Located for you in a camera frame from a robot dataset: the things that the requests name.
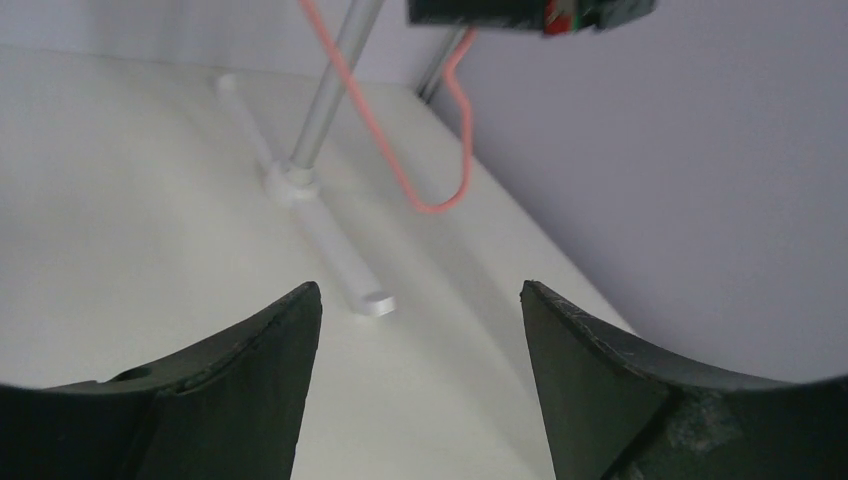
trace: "white wall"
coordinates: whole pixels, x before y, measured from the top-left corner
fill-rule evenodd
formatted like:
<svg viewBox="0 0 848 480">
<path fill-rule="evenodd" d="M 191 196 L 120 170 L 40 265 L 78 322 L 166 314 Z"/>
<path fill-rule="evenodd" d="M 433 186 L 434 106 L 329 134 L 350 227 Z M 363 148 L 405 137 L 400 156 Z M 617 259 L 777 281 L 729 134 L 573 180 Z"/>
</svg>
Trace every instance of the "white wall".
<svg viewBox="0 0 848 480">
<path fill-rule="evenodd" d="M 334 31 L 348 0 L 316 0 Z M 357 74 L 412 85 L 445 30 L 410 28 L 388 0 Z M 326 64 L 295 0 L 0 0 L 0 44 L 121 58 L 320 75 Z"/>
<path fill-rule="evenodd" d="M 848 2 L 802 3 L 487 33 L 461 72 L 479 156 L 634 328 L 790 380 L 848 373 Z"/>
</svg>

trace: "metal rod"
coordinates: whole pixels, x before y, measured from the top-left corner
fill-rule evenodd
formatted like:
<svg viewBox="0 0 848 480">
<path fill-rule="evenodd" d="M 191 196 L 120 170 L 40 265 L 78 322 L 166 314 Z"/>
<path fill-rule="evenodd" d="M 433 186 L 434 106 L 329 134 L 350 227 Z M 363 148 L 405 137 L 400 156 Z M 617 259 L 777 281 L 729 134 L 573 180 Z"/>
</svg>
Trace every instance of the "metal rod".
<svg viewBox="0 0 848 480">
<path fill-rule="evenodd" d="M 336 45 L 350 64 L 351 70 L 359 61 L 365 42 L 374 27 L 384 0 L 353 0 L 345 16 Z M 291 163 L 294 167 L 311 170 L 330 124 L 344 94 L 344 85 L 333 65 L 328 63 L 321 77 L 318 92 L 303 124 L 303 130 L 294 147 Z"/>
<path fill-rule="evenodd" d="M 439 89 L 439 85 L 442 83 L 442 70 L 445 67 L 445 62 L 448 57 L 450 57 L 450 54 L 456 49 L 456 46 L 459 45 L 459 42 L 462 41 L 462 37 L 465 35 L 467 30 L 467 27 L 451 30 L 445 37 L 441 46 L 439 46 L 436 56 L 433 57 L 433 61 L 430 62 L 430 66 L 427 67 L 427 71 L 424 73 L 421 83 L 418 84 L 418 88 L 415 90 L 418 96 L 424 100 L 424 103 L 430 103 L 433 100 L 433 96 L 436 94 L 436 91 Z"/>
</svg>

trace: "black electronic device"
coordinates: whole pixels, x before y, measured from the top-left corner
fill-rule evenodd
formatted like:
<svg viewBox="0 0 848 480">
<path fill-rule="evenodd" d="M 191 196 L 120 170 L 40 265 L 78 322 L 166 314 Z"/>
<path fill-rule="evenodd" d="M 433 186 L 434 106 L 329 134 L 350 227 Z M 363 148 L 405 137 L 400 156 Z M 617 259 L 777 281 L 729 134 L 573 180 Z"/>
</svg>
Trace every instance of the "black electronic device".
<svg viewBox="0 0 848 480">
<path fill-rule="evenodd" d="M 413 24 L 469 25 L 558 35 L 608 30 L 644 17 L 656 0 L 408 0 Z"/>
</svg>

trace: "white cylindrical object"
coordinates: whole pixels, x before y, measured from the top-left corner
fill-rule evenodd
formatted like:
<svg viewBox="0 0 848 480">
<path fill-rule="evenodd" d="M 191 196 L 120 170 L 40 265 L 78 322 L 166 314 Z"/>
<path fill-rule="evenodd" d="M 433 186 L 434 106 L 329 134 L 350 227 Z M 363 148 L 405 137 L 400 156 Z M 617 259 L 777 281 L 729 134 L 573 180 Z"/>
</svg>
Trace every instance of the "white cylindrical object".
<svg viewBox="0 0 848 480">
<path fill-rule="evenodd" d="M 293 208 L 321 250 L 327 265 L 339 279 L 351 309 L 369 317 L 380 317 L 395 310 L 395 298 L 385 290 L 347 235 L 321 201 L 321 197 L 297 201 Z"/>
<path fill-rule="evenodd" d="M 274 154 L 271 153 L 271 147 L 262 133 L 259 131 L 259 126 L 253 115 L 248 110 L 238 94 L 236 76 L 233 73 L 228 73 L 218 77 L 215 82 L 215 93 L 218 94 L 218 100 L 224 109 L 244 130 L 251 145 L 256 150 L 256 156 L 259 159 L 259 164 L 262 165 L 263 171 L 268 171 L 274 163 Z"/>
</svg>

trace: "red wire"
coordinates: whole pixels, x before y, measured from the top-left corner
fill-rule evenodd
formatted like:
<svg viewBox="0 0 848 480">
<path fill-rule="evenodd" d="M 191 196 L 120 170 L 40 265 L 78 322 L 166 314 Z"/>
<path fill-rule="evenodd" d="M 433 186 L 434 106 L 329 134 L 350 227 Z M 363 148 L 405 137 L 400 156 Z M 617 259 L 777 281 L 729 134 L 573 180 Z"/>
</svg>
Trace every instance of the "red wire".
<svg viewBox="0 0 848 480">
<path fill-rule="evenodd" d="M 418 193 L 412 187 L 412 184 L 406 176 L 406 173 L 403 171 L 403 167 L 401 167 L 394 150 L 392 150 L 392 147 L 389 145 L 389 141 L 386 139 L 383 129 L 380 128 L 380 124 L 377 123 L 374 113 L 368 107 L 368 102 L 365 100 L 365 96 L 362 94 L 359 84 L 356 79 L 353 78 L 353 73 L 350 71 L 347 59 L 345 59 L 344 55 L 342 55 L 339 51 L 335 40 L 333 40 L 332 35 L 327 30 L 326 25 L 324 25 L 324 21 L 321 18 L 321 12 L 318 11 L 318 8 L 312 0 L 299 1 L 307 19 L 315 29 L 315 33 L 318 35 L 318 38 L 321 40 L 321 43 L 324 46 L 324 51 L 327 53 L 327 56 L 330 57 L 330 62 L 336 69 L 339 78 L 341 78 L 342 82 L 345 84 L 353 105 L 356 107 L 356 110 L 359 112 L 362 120 L 371 131 L 371 135 L 374 137 L 374 142 L 377 144 L 377 147 L 380 149 L 383 157 L 385 157 L 386 161 L 389 163 L 392 171 L 394 171 L 398 183 L 400 183 L 403 192 L 406 194 L 407 198 L 409 198 L 409 201 L 415 209 L 422 213 L 442 213 L 459 204 L 463 197 L 465 197 L 466 193 L 468 193 L 468 187 L 471 184 L 471 167 L 474 163 L 472 160 L 474 114 L 471 109 L 471 102 L 468 100 L 468 97 L 459 85 L 459 81 L 456 79 L 456 67 L 459 65 L 462 57 L 464 57 L 471 48 L 471 44 L 477 36 L 477 32 L 473 29 L 468 30 L 465 37 L 463 37 L 462 41 L 456 47 L 456 50 L 445 63 L 444 73 L 442 74 L 445 85 L 447 85 L 454 97 L 454 100 L 459 106 L 460 112 L 462 113 L 462 182 L 459 185 L 459 189 L 457 189 L 456 193 L 450 199 L 444 203 L 432 205 L 421 201 L 418 197 Z"/>
</svg>

